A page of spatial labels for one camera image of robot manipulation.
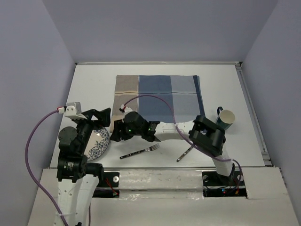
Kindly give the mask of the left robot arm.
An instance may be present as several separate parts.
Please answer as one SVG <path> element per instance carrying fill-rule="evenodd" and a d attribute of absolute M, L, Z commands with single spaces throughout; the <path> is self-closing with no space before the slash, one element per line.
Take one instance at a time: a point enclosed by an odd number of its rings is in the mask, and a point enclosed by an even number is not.
<path fill-rule="evenodd" d="M 96 129 L 111 123 L 111 109 L 90 109 L 82 112 L 80 103 L 74 102 L 58 110 L 76 123 L 76 127 L 63 128 L 59 134 L 57 164 L 58 210 L 54 225 L 82 226 L 94 190 L 104 181 L 100 163 L 89 163 L 84 152 Z"/>

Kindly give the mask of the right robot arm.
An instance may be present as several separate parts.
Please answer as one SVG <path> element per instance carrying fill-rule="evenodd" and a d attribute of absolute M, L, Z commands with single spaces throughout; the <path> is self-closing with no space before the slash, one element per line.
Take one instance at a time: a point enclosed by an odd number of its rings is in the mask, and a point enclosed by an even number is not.
<path fill-rule="evenodd" d="M 110 140 L 120 142 L 134 136 L 140 136 L 148 142 L 184 140 L 213 160 L 220 184 L 226 185 L 233 181 L 235 166 L 226 151 L 223 151 L 225 130 L 205 116 L 198 115 L 188 122 L 166 123 L 147 121 L 139 113 L 132 111 L 114 121 Z"/>

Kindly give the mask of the blue beige checked cloth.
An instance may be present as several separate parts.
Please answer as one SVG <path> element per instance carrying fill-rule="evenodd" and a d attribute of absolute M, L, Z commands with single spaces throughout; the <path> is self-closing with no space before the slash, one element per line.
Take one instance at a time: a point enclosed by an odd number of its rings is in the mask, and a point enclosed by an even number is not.
<path fill-rule="evenodd" d="M 117 75 L 112 121 L 122 119 L 122 104 L 147 121 L 191 121 L 205 115 L 197 75 Z"/>

